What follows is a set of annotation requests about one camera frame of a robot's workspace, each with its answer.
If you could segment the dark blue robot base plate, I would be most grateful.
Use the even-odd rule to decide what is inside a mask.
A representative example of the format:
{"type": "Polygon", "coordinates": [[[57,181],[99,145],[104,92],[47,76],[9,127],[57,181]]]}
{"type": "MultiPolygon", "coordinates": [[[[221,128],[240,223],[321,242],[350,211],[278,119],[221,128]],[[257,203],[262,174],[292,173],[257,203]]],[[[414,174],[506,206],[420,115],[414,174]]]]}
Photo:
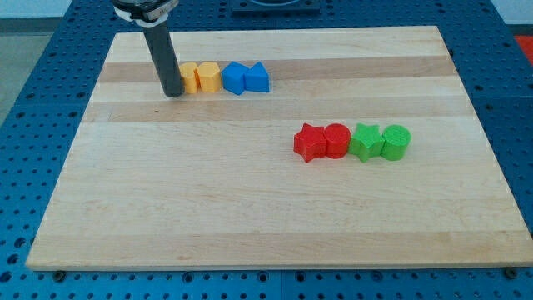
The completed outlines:
{"type": "Polygon", "coordinates": [[[318,13],[321,0],[231,0],[232,14],[318,13]]]}

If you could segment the silver white tool flange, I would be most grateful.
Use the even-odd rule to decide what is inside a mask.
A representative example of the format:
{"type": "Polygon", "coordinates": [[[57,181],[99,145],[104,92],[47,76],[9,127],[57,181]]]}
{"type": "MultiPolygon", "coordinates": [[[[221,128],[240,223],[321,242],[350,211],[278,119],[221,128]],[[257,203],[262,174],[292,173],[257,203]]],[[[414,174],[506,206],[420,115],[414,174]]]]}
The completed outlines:
{"type": "Polygon", "coordinates": [[[179,0],[111,0],[116,15],[143,28],[164,23],[179,0]]]}

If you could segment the black cylindrical pointer rod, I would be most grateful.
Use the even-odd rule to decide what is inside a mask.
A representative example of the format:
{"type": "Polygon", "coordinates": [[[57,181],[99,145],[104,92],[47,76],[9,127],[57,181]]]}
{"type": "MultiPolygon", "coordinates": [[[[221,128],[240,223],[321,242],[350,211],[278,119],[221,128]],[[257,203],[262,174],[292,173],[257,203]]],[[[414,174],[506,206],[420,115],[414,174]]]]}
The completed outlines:
{"type": "Polygon", "coordinates": [[[167,22],[161,22],[154,27],[145,27],[143,34],[163,93],[170,98],[181,96],[184,93],[184,86],[167,22]]]}

